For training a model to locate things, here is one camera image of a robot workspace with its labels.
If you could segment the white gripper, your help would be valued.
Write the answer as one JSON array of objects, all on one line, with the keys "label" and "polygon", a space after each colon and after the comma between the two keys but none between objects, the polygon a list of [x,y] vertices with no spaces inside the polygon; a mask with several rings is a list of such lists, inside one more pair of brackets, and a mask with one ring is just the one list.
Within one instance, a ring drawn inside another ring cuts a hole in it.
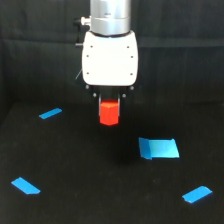
[{"label": "white gripper", "polygon": [[121,97],[126,88],[135,84],[138,74],[138,46],[135,33],[130,31],[120,37],[101,37],[87,31],[80,47],[83,81],[100,94],[99,121],[102,98],[117,100],[120,117]]}]

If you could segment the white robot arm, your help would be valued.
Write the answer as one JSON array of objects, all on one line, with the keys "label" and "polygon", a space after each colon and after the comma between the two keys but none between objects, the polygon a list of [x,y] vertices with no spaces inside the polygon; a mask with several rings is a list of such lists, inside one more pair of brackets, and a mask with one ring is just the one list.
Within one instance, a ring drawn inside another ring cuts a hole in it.
[{"label": "white robot arm", "polygon": [[131,0],[90,0],[90,16],[76,18],[84,40],[77,36],[75,46],[82,49],[80,73],[86,87],[98,98],[99,122],[119,123],[121,98],[133,88],[138,74],[138,45],[131,30]]}]

